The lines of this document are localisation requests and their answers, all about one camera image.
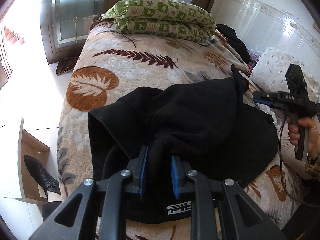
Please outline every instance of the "metal rivet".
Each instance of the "metal rivet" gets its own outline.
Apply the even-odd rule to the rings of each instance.
[[[198,174],[198,171],[196,171],[196,170],[190,170],[190,171],[188,171],[188,175],[189,176],[196,176]]]
[[[233,179],[226,179],[224,183],[228,186],[232,186],[235,182],[233,181]]]
[[[93,184],[93,179],[85,179],[83,184],[85,184],[86,186],[90,186]]]
[[[121,174],[122,176],[129,176],[130,173],[131,173],[131,171],[129,171],[129,170],[122,170],[122,171],[120,172],[120,174]]]

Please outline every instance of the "black cable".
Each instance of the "black cable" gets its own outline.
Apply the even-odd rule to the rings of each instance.
[[[281,177],[281,184],[282,184],[282,187],[284,189],[284,192],[289,196],[289,198],[293,199],[294,201],[296,202],[300,202],[301,204],[303,205],[306,205],[308,207],[312,207],[312,208],[320,208],[320,205],[314,205],[314,204],[311,204],[311,203],[308,203],[308,202],[305,202],[303,200],[299,200],[295,197],[293,197],[292,195],[290,195],[290,193],[287,191],[287,188],[285,187],[284,185],[284,182],[283,182],[283,177],[282,177],[282,152],[281,152],[281,138],[282,138],[282,132],[283,132],[283,128],[284,128],[284,124],[285,122],[287,121],[287,118],[288,118],[288,114],[287,114],[287,110],[285,111],[285,114],[284,114],[284,122],[282,124],[282,127],[281,127],[281,133],[280,133],[280,138],[279,138],[279,156],[280,156],[280,177]]]

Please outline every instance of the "black leather shoe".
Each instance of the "black leather shoe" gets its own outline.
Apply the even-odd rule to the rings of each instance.
[[[24,155],[23,159],[30,175],[41,186],[46,196],[48,191],[61,195],[58,181],[47,172],[40,161],[29,155]]]

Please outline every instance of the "green patterned quilt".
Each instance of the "green patterned quilt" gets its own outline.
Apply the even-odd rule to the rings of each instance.
[[[206,10],[175,0],[122,0],[102,17],[113,18],[122,33],[146,33],[190,41],[206,41],[216,24]]]

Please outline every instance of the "slipper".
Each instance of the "slipper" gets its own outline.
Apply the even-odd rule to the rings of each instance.
[[[78,61],[77,57],[68,58],[65,66],[63,67],[63,72],[68,73],[72,71],[75,68],[77,61]]]
[[[66,59],[62,59],[59,61],[58,65],[57,65],[57,69],[56,69],[56,75],[59,76],[63,73],[63,68],[66,64]]]

